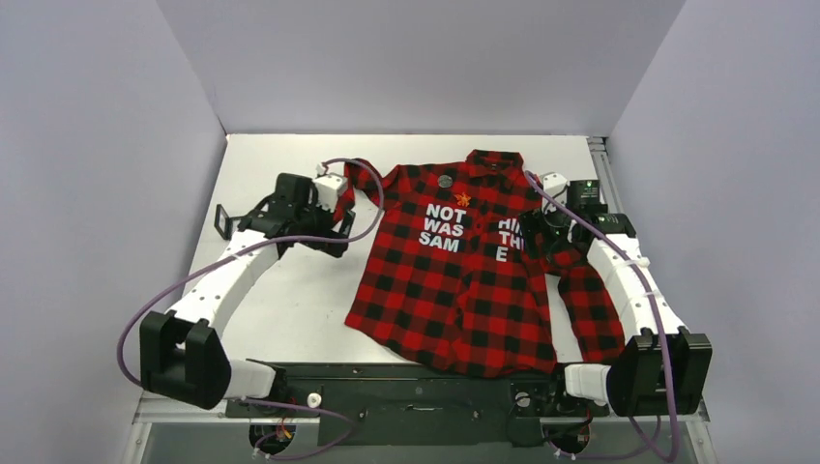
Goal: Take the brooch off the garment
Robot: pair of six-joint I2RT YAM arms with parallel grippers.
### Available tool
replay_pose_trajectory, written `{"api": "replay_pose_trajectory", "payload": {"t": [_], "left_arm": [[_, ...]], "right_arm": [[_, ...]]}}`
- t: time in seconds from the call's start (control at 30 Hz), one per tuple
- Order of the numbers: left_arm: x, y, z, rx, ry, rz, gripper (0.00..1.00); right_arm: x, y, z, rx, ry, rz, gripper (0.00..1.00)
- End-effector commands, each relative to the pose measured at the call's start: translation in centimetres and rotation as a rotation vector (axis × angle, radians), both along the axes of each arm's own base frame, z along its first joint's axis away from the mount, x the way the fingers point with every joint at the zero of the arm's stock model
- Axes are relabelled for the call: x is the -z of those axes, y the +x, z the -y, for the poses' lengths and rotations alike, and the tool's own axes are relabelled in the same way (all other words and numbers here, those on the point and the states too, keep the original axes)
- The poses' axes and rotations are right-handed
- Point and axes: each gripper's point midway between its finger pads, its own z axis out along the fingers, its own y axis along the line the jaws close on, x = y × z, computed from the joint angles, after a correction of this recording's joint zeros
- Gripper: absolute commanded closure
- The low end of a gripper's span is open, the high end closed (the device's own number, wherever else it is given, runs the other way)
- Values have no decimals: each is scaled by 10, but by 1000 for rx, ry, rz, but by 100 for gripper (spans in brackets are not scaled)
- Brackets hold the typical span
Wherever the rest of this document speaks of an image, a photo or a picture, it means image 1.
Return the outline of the orange gold brooch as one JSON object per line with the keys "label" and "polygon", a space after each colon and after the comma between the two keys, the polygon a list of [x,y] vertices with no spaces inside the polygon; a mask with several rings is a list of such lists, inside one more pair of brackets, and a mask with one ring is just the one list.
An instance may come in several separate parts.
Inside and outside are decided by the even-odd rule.
{"label": "orange gold brooch", "polygon": [[466,192],[457,193],[454,197],[457,207],[462,209],[468,208],[472,201],[472,197]]}

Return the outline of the red black plaid shirt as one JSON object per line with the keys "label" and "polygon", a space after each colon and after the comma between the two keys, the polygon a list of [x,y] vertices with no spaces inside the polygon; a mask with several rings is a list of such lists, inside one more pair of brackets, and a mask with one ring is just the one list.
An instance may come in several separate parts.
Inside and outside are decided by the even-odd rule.
{"label": "red black plaid shirt", "polygon": [[[518,216],[542,205],[516,152],[475,150],[449,163],[400,164],[380,174],[346,163],[340,212],[357,194],[384,215],[346,325],[404,359],[474,377],[551,372],[547,278],[555,276],[582,359],[610,363],[625,345],[598,273],[580,260],[553,263],[524,251]],[[451,188],[437,179],[449,175]],[[472,197],[458,208],[457,193]]]}

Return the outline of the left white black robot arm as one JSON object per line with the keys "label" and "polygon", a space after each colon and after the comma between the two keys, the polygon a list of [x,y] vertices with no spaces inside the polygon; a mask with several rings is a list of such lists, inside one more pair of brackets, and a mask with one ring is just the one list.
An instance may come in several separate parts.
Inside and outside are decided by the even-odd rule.
{"label": "left white black robot arm", "polygon": [[215,226],[227,246],[216,268],[166,311],[147,312],[139,325],[143,389],[202,409],[250,397],[263,415],[281,413],[289,391],[276,368],[230,358],[221,336],[257,280],[290,247],[303,244],[334,257],[347,250],[355,216],[335,217],[346,189],[346,180],[334,173],[284,173],[245,215],[230,217],[218,207]]}

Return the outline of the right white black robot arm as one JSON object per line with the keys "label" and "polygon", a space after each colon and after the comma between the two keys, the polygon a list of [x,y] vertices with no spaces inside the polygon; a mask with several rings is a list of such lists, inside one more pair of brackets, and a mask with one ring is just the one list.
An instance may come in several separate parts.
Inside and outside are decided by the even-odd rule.
{"label": "right white black robot arm", "polygon": [[583,399],[618,416],[692,415],[700,406],[713,355],[709,338],[693,333],[673,311],[650,273],[629,217],[610,211],[596,179],[570,181],[550,172],[526,180],[542,205],[518,221],[525,249],[553,263],[577,251],[614,303],[625,348],[611,364],[571,362],[545,387],[547,404],[568,413]]}

